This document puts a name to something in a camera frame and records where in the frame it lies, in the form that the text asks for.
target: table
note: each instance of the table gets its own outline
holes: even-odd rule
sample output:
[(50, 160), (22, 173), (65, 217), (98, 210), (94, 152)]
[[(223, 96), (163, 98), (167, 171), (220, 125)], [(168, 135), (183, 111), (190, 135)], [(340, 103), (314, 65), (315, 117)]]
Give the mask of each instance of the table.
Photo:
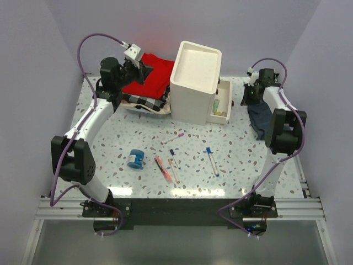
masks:
[[(98, 76), (90, 76), (95, 84)], [(243, 82), (247, 77), (222, 77), (233, 82), (231, 117), (227, 125), (207, 123), (205, 126), (181, 123), (164, 118), (151, 118), (118, 108), (98, 132), (91, 151), (96, 162), (96, 175), (116, 198), (239, 198), (248, 192), (264, 165), (267, 148), (256, 140), (246, 107), (240, 106)], [(83, 115), (92, 100), (92, 92), (83, 82), (72, 125)], [(167, 145), (161, 141), (184, 133)], [(206, 153), (214, 152), (220, 170), (215, 177)], [(159, 156), (165, 166), (172, 148), (180, 160), (177, 169), (180, 184), (168, 184), (153, 158)], [(127, 166), (131, 149), (145, 152), (144, 169)], [(276, 198), (303, 198), (299, 179), (302, 178), (299, 159), (289, 160), (276, 189)], [(59, 179), (57, 195), (70, 186)], [(66, 198), (83, 198), (73, 190)]]

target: red fabric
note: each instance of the red fabric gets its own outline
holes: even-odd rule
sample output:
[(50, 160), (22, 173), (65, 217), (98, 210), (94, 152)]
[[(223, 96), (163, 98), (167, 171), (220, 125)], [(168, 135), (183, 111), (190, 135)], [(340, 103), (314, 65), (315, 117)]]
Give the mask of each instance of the red fabric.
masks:
[(144, 54), (142, 61), (145, 65), (153, 67), (153, 71), (148, 75), (145, 84), (141, 85), (133, 82), (122, 91), (131, 95), (160, 99), (170, 83), (174, 62), (160, 59), (153, 54)]

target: pen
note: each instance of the pen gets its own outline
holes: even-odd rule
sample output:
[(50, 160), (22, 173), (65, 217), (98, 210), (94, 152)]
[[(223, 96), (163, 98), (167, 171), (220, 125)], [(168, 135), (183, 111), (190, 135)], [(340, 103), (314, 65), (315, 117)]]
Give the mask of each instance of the pen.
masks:
[(167, 169), (164, 167), (162, 160), (158, 156), (156, 156), (154, 160), (158, 165), (159, 169), (161, 170), (162, 174), (164, 175), (165, 180), (168, 182), (173, 182), (172, 177), (168, 173)]
[(179, 137), (182, 137), (183, 135), (184, 135), (184, 133), (178, 134), (178, 135), (175, 136), (175, 137), (172, 137), (172, 138), (170, 138), (170, 139), (168, 139), (168, 140), (165, 140), (164, 142), (161, 142), (161, 144), (162, 144), (162, 145), (165, 145), (166, 143), (171, 142), (171, 141), (173, 141), (173, 140), (175, 140), (175, 139), (177, 139), (177, 138), (179, 138)]
[(217, 166), (216, 166), (215, 159), (213, 158), (211, 149), (210, 149), (209, 147), (206, 147), (206, 151), (207, 151), (207, 153), (208, 153), (208, 156), (210, 157), (211, 165), (212, 165), (213, 171), (214, 171), (216, 177), (219, 177), (219, 176), (220, 176), (220, 173), (219, 173), (218, 168), (217, 168)]
[(177, 172), (175, 171), (175, 168), (174, 168), (172, 159), (171, 159), (171, 158), (168, 159), (168, 162), (169, 162), (169, 165), (170, 165), (170, 167), (171, 167), (171, 169), (172, 169), (172, 172), (173, 172), (175, 181), (179, 184), (179, 183), (180, 183), (180, 180), (179, 180), (179, 178), (178, 178)]
[(175, 158), (175, 153), (174, 153), (173, 149), (169, 149), (169, 152), (172, 154), (176, 166), (177, 166), (179, 169), (181, 169), (181, 168), (180, 168), (180, 165), (179, 165), (179, 163), (178, 163), (178, 160)]

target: plaid cloth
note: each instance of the plaid cloth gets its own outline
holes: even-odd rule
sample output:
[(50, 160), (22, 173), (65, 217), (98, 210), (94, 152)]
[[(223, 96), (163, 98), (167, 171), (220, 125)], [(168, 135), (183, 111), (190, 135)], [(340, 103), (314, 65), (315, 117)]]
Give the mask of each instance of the plaid cloth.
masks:
[(125, 94), (125, 93), (122, 95), (122, 98), (129, 103), (144, 105), (147, 108), (153, 109), (158, 112), (168, 102), (169, 92), (170, 92), (170, 86), (168, 85), (160, 99), (140, 97), (140, 96)]

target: dark blue cloth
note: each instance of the dark blue cloth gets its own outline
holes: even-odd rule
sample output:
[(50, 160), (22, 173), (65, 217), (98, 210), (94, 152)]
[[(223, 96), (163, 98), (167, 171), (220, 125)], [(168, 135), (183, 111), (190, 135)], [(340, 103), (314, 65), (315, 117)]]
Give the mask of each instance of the dark blue cloth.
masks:
[(249, 105), (248, 113), (252, 127), (258, 134), (257, 140), (264, 141), (272, 118), (269, 106), (263, 101), (257, 105)]

